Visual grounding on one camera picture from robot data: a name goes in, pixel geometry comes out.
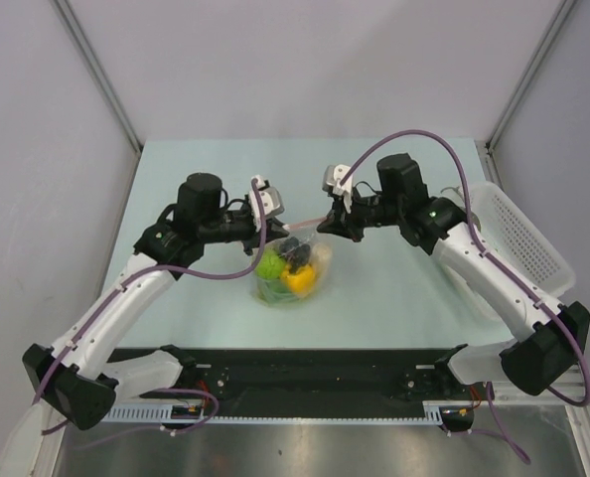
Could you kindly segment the dark purple grapes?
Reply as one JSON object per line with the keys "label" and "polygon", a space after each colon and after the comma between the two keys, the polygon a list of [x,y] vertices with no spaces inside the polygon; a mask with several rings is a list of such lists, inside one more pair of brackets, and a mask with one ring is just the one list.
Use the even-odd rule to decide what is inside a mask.
{"label": "dark purple grapes", "polygon": [[302,266],[309,262],[311,257],[311,246],[291,237],[286,239],[278,248],[278,255],[292,267]]}

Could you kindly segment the green lime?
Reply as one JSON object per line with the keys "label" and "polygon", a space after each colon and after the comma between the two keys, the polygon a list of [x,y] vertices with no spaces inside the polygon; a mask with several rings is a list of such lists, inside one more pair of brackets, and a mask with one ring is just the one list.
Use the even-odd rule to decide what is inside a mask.
{"label": "green lime", "polygon": [[263,280],[276,280],[286,267],[286,260],[274,249],[267,249],[257,267],[255,274]]}

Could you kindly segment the clear pink zip top bag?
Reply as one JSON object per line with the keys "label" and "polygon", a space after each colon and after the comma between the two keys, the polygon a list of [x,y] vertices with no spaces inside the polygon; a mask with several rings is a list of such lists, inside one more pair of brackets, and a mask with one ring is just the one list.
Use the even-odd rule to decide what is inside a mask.
{"label": "clear pink zip top bag", "polygon": [[[306,243],[308,243],[308,244],[311,246],[311,248],[312,248],[312,246],[313,246],[315,243],[317,243],[317,242],[324,242],[324,243],[328,244],[328,243],[327,243],[327,242],[326,242],[326,241],[325,241],[323,238],[321,238],[321,237],[320,237],[320,234],[318,234],[318,233],[316,232],[316,226],[317,226],[317,225],[318,225],[318,224],[319,224],[319,223],[320,223],[322,220],[323,220],[322,218],[318,218],[318,219],[313,219],[313,220],[304,221],[304,222],[301,222],[301,223],[296,223],[296,224],[290,224],[290,225],[286,225],[286,226],[287,226],[287,228],[288,228],[288,230],[289,230],[289,232],[290,232],[290,235],[289,235],[287,238],[283,238],[283,239],[275,240],[275,241],[273,241],[273,242],[269,243],[269,244],[266,246],[266,248],[265,248],[265,250],[264,250],[264,251],[266,251],[267,249],[274,249],[274,250],[276,250],[276,251],[278,252],[278,248],[279,248],[279,246],[280,246],[280,245],[281,245],[281,244],[282,244],[282,243],[283,243],[283,242],[284,242],[286,239],[288,239],[288,238],[291,238],[291,237],[295,237],[295,238],[299,239],[299,240],[300,240],[300,241],[302,241],[302,242],[306,242]],[[296,271],[296,270],[297,270],[299,267],[301,267],[301,266],[295,266],[295,267],[292,267],[292,266],[291,266],[289,263],[287,263],[287,262],[286,262],[286,266],[287,266],[287,265],[289,265],[289,266],[291,267],[291,270],[292,270],[292,271]],[[310,298],[310,297],[311,297],[311,296],[313,296],[313,295],[314,295],[316,292],[318,292],[318,291],[319,291],[319,290],[322,288],[322,286],[323,286],[323,284],[324,284],[324,283],[323,283],[323,284],[321,285],[321,287],[320,287],[319,289],[317,289],[316,291],[314,291],[314,292],[310,292],[310,293],[308,293],[308,294],[306,294],[306,295],[297,295],[297,296],[299,297],[299,299],[298,299],[297,301],[295,301],[295,302],[291,302],[291,303],[284,303],[284,304],[269,304],[269,303],[266,303],[266,302],[264,302],[263,300],[261,300],[261,299],[259,298],[259,296],[258,296],[257,282],[258,282],[259,280],[263,280],[263,279],[259,278],[259,277],[258,277],[258,276],[255,274],[255,269],[254,269],[254,271],[253,271],[252,278],[253,278],[253,282],[252,282],[252,289],[251,289],[251,291],[252,291],[252,294],[253,294],[253,296],[254,296],[256,299],[258,299],[258,300],[259,300],[261,303],[263,303],[263,304],[265,304],[265,305],[269,305],[269,306],[290,306],[290,305],[295,305],[295,304],[297,304],[297,303],[303,302],[304,300],[306,300],[306,299]]]}

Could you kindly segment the yellow bell pepper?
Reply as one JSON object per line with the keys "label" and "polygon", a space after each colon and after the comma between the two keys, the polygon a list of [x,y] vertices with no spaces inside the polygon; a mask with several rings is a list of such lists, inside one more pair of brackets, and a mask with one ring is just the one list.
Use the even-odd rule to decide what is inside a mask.
{"label": "yellow bell pepper", "polygon": [[310,264],[303,265],[296,271],[292,271],[291,267],[287,265],[280,274],[280,280],[291,293],[306,295],[313,290],[317,274]]}

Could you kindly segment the green lettuce cabbage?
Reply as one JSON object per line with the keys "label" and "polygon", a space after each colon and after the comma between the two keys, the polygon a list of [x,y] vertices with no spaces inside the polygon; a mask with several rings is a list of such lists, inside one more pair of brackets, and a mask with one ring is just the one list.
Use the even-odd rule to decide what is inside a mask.
{"label": "green lettuce cabbage", "polygon": [[280,280],[259,280],[257,282],[257,290],[259,298],[269,304],[291,303],[299,299]]}

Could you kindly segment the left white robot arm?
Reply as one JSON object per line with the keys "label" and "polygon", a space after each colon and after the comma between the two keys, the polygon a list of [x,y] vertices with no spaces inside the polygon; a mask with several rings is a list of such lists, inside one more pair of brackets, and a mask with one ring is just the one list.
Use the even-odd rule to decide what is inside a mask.
{"label": "left white robot arm", "polygon": [[191,268],[207,245],[240,242],[246,254],[260,258],[268,242],[287,237],[277,219],[283,201],[264,178],[252,178],[239,209],[230,210],[226,198],[218,176],[187,177],[176,202],[143,232],[111,287],[51,346],[34,344],[24,353],[35,403],[88,430],[121,400],[148,393],[182,398],[197,388],[196,360],[174,345],[137,359],[108,360],[142,313],[182,276],[215,279]]}

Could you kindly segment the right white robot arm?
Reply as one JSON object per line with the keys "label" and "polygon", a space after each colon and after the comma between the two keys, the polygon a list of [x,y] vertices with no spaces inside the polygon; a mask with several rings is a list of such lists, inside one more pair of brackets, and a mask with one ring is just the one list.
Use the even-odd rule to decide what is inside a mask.
{"label": "right white robot arm", "polygon": [[506,379],[530,396],[550,390],[585,349],[587,308],[578,301],[560,302],[490,251],[461,207],[429,194],[418,163],[408,154],[386,156],[376,170],[379,190],[362,196],[348,166],[326,169],[322,188],[333,205],[318,233],[359,242],[367,228],[398,227],[410,245],[480,294],[513,336],[507,342],[452,349],[440,361],[445,368],[435,374],[437,391],[459,398],[471,384],[496,379]]}

